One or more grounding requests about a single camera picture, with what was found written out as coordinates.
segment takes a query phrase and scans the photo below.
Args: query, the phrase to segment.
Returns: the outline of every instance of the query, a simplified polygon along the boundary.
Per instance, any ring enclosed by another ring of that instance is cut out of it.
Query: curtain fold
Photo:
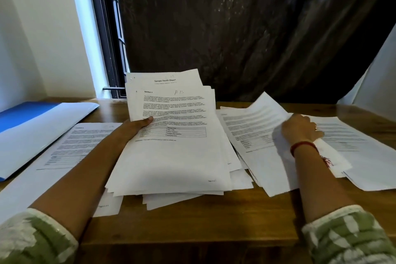
[[[334,59],[378,0],[119,3],[131,71],[198,68],[222,101],[254,101],[266,91],[278,101],[325,103],[344,96],[369,66],[346,63],[339,74],[351,77],[338,86]]]

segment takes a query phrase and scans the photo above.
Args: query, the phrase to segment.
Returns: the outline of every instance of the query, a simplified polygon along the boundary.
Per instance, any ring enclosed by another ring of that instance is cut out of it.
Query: document title
[[[163,81],[175,81],[176,79],[173,79],[173,80],[171,80],[171,79],[169,79],[169,80],[154,80],[154,82],[155,83],[158,83],[158,82],[163,82]]]

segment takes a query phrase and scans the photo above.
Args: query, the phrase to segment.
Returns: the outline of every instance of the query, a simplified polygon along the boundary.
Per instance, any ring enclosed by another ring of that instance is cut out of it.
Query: table
[[[83,122],[122,122],[126,100],[92,100],[101,106]],[[245,108],[248,102],[218,102]],[[282,104],[288,112],[338,116],[345,123],[396,148],[396,123],[354,106]],[[396,242],[396,190],[364,192],[347,179],[339,182],[358,204],[372,212]],[[262,188],[204,195],[147,211],[141,196],[125,196],[116,216],[96,217],[82,239],[85,245],[142,243],[247,242],[258,246],[290,246],[299,241],[304,224],[298,190],[268,197]]]

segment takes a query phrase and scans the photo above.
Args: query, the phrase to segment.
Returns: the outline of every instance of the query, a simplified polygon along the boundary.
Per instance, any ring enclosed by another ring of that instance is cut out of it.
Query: red bracelet
[[[315,144],[313,144],[312,142],[309,142],[309,141],[300,141],[300,142],[297,142],[297,143],[293,144],[293,145],[290,147],[290,153],[291,153],[291,155],[294,157],[294,151],[295,151],[295,149],[296,149],[297,147],[301,146],[301,145],[304,145],[304,144],[312,146],[312,147],[313,147],[314,149],[316,149],[316,151],[319,153],[319,151],[318,151],[318,149],[316,148]]]

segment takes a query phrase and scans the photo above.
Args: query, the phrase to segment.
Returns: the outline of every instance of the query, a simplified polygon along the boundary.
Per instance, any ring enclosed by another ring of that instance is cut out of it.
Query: green and white patterned sleeve
[[[35,210],[0,225],[0,264],[73,263],[78,242],[56,220]]]
[[[358,205],[303,227],[315,264],[395,264],[396,249],[372,214]]]

